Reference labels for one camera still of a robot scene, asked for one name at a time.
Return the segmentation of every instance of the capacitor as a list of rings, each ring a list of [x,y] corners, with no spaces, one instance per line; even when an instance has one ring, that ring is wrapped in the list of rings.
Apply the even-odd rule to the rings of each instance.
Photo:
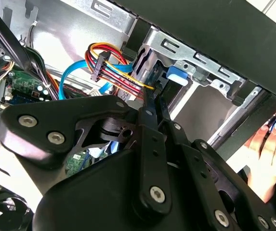
[[[37,90],[38,90],[38,91],[42,91],[42,90],[43,90],[43,87],[42,87],[41,85],[39,85],[39,86],[37,87]]]

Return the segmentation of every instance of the hand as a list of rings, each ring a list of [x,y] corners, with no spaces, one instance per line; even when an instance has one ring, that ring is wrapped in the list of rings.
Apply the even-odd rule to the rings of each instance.
[[[276,184],[276,125],[260,152],[268,129],[268,126],[262,126],[245,143],[249,150],[248,185],[265,203],[273,196]]]

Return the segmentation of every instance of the fan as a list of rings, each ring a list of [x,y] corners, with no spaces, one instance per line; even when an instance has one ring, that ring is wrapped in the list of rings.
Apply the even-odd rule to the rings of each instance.
[[[10,210],[8,202],[12,200],[15,210]],[[0,191],[0,231],[27,231],[33,213],[17,195]]]

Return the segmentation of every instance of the red wire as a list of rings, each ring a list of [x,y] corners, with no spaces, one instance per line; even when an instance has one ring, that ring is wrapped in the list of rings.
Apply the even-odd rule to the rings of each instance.
[[[119,51],[117,51],[116,49],[114,49],[113,47],[109,47],[107,45],[98,45],[98,46],[94,46],[93,49],[94,50],[101,49],[101,50],[105,50],[105,51],[107,51],[107,50],[112,51],[118,55],[118,57],[121,59],[123,64],[125,64],[125,65],[128,64],[126,59],[122,56],[122,54]]]
[[[109,71],[107,71],[107,70],[104,70],[104,69],[103,69],[103,72],[106,73],[106,74],[108,74],[111,78],[118,80],[118,81],[121,82],[125,87],[129,88],[130,90],[132,90],[132,91],[134,91],[134,92],[136,92],[136,93],[139,93],[139,92],[140,92],[139,89],[134,88],[133,86],[129,85],[129,84],[126,83],[124,80],[122,80],[122,79],[116,77],[115,75],[113,75],[113,73],[111,73],[111,72],[109,72]]]
[[[99,78],[100,78],[100,79],[103,79],[103,80],[105,80],[105,81],[107,81],[107,82],[109,82],[109,83],[111,83],[111,84],[113,84],[113,85],[115,85],[117,88],[122,89],[124,92],[126,92],[126,93],[128,93],[128,94],[131,94],[131,95],[137,97],[138,99],[143,100],[143,99],[142,99],[141,97],[139,97],[138,95],[136,95],[136,94],[134,94],[133,92],[130,92],[129,90],[127,90],[127,89],[123,88],[122,86],[118,85],[118,83],[113,83],[111,80],[109,80],[109,79],[107,79],[107,78],[105,78],[105,77],[103,77],[103,76],[100,76]]]

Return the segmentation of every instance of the green circuit board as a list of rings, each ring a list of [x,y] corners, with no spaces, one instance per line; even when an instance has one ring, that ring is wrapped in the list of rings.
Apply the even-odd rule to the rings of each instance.
[[[70,177],[89,165],[91,165],[91,157],[87,156],[86,152],[74,154],[67,159],[65,165],[66,175]]]

